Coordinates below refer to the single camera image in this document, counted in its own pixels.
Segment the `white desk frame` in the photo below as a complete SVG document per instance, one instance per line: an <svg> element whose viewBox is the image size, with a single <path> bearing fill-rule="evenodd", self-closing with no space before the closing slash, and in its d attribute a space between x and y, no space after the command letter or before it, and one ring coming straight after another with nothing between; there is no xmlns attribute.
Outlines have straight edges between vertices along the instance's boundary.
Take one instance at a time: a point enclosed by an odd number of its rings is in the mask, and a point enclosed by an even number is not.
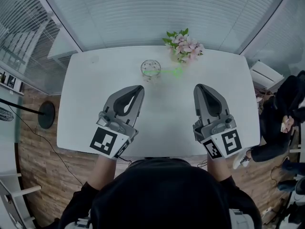
<svg viewBox="0 0 305 229"><path fill-rule="evenodd" d="M1 222L1 228L36 229L35 217L30 215L24 196L41 190L41 186L23 189L20 178L20 173L0 174L0 213L8 221Z"/></svg>

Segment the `black standing fan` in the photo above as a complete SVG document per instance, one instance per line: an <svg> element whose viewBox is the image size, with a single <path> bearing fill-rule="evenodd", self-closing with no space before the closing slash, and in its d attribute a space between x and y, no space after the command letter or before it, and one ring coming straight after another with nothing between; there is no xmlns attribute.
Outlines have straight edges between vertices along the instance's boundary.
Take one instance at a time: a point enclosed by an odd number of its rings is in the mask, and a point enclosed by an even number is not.
<svg viewBox="0 0 305 229"><path fill-rule="evenodd" d="M49 129L55 120L55 106L51 101L45 101L40 105L39 110L33 110L18 104L11 103L0 98L0 103L12 106L23 111L31 112L38 115L38 123L42 129Z"/></svg>

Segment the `person's right forearm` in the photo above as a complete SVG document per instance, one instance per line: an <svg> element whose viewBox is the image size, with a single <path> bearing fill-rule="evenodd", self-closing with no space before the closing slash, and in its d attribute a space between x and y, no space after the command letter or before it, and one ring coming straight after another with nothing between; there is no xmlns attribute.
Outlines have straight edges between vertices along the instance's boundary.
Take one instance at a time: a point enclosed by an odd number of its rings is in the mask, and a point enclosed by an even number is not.
<svg viewBox="0 0 305 229"><path fill-rule="evenodd" d="M219 182L226 180L231 176L225 158L212 159L207 158L207 171Z"/></svg>

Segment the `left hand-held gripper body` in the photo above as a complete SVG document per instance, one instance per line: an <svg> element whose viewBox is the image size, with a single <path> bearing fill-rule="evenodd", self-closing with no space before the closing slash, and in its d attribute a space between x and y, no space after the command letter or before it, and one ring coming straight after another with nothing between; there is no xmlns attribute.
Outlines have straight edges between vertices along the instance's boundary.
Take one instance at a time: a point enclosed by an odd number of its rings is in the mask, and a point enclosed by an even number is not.
<svg viewBox="0 0 305 229"><path fill-rule="evenodd" d="M90 148L113 160L122 155L139 133L122 120L108 116L104 111L99 113L96 125Z"/></svg>

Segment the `pink flowers in pot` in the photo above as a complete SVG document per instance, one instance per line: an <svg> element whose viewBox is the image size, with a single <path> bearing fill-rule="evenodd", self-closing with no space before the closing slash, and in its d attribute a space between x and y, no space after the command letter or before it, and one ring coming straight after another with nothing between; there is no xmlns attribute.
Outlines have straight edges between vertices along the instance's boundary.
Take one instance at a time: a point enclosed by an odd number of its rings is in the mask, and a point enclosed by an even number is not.
<svg viewBox="0 0 305 229"><path fill-rule="evenodd" d="M203 44L189 35L188 28L166 34L167 38L162 38L162 40L174 62L187 64L203 55L205 50Z"/></svg>

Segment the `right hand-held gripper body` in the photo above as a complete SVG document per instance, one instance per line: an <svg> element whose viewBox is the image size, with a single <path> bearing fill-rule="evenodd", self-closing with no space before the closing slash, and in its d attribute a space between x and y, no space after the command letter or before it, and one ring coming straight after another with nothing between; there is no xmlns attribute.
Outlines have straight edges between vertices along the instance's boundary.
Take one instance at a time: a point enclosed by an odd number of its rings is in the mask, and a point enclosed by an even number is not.
<svg viewBox="0 0 305 229"><path fill-rule="evenodd" d="M242 150L234 117L222 115L220 119L203 126L198 120L193 125L195 140L207 151L211 159L228 158Z"/></svg>

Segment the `clear glass vase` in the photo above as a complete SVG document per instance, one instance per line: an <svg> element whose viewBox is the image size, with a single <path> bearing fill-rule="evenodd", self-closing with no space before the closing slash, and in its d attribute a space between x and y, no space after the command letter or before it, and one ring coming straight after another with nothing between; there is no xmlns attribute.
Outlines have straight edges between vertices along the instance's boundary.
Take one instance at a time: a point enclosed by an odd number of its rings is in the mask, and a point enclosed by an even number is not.
<svg viewBox="0 0 305 229"><path fill-rule="evenodd" d="M146 82L153 83L161 75L161 65L156 60L146 60L141 64L141 72Z"/></svg>

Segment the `white chair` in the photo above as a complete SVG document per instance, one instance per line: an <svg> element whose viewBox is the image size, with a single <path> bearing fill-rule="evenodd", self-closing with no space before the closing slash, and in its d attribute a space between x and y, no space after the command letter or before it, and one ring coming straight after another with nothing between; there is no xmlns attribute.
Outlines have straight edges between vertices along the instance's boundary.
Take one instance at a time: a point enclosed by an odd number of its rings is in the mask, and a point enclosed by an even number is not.
<svg viewBox="0 0 305 229"><path fill-rule="evenodd" d="M250 74L254 87L265 90L270 90L284 79L283 75L261 61L256 61L250 67Z"/></svg>

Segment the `white body-worn device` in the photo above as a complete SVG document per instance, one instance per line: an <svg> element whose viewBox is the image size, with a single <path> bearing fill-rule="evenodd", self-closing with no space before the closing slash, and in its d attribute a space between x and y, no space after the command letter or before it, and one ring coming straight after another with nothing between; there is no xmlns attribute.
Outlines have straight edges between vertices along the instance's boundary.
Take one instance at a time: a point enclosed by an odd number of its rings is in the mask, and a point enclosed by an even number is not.
<svg viewBox="0 0 305 229"><path fill-rule="evenodd" d="M254 229L254 222L248 214L238 209L229 209L232 229Z"/></svg>

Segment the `white table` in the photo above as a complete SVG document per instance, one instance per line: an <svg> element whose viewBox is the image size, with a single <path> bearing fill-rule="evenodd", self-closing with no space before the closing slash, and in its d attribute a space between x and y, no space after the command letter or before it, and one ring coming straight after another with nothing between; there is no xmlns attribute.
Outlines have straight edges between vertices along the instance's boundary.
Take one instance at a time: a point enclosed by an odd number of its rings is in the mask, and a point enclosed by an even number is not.
<svg viewBox="0 0 305 229"><path fill-rule="evenodd" d="M161 69L181 67L182 75L162 73L153 83L142 76L141 64L156 60ZM206 153L196 142L193 90L197 84L214 88L227 101L243 148L260 143L258 109L252 77L244 56L205 50L187 65L170 58L164 46L131 46L74 54L65 75L57 124L57 146L93 153L91 140L99 112L114 92L142 85L143 104L135 128L139 131L124 156L198 156Z"/></svg>

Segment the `person's left forearm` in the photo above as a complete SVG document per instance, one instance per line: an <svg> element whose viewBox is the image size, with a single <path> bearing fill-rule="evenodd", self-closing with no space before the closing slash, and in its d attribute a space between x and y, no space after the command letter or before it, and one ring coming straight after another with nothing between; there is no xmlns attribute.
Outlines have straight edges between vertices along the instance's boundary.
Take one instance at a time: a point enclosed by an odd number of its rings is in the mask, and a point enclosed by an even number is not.
<svg viewBox="0 0 305 229"><path fill-rule="evenodd" d="M101 190L113 181L116 171L116 160L99 156L87 183L96 190Z"/></svg>

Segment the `green plastic stick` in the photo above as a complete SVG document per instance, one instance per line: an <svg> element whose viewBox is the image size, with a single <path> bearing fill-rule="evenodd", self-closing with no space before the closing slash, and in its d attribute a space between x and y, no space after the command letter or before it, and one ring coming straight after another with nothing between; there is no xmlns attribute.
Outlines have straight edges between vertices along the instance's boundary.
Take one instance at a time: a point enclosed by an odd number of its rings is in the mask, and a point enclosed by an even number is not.
<svg viewBox="0 0 305 229"><path fill-rule="evenodd" d="M160 75L162 73L168 73L168 74L171 74L175 77L179 77L180 75L182 75L183 73L183 70L181 67L177 67L177 68L174 68L174 69L165 69L165 70L162 70L162 69L159 69L159 68L153 68L153 69L145 69L145 70L142 70L142 73L146 76L157 76L157 75Z"/></svg>

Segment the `person's black top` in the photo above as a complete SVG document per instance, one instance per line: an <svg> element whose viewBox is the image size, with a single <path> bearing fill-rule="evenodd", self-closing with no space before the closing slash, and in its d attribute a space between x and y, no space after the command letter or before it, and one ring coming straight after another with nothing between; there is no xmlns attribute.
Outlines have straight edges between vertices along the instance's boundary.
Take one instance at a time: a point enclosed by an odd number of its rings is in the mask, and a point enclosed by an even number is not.
<svg viewBox="0 0 305 229"><path fill-rule="evenodd" d="M262 229L260 212L232 176L217 181L182 159L138 160L101 190L87 182L64 210L58 229L232 229L229 209L248 214Z"/></svg>

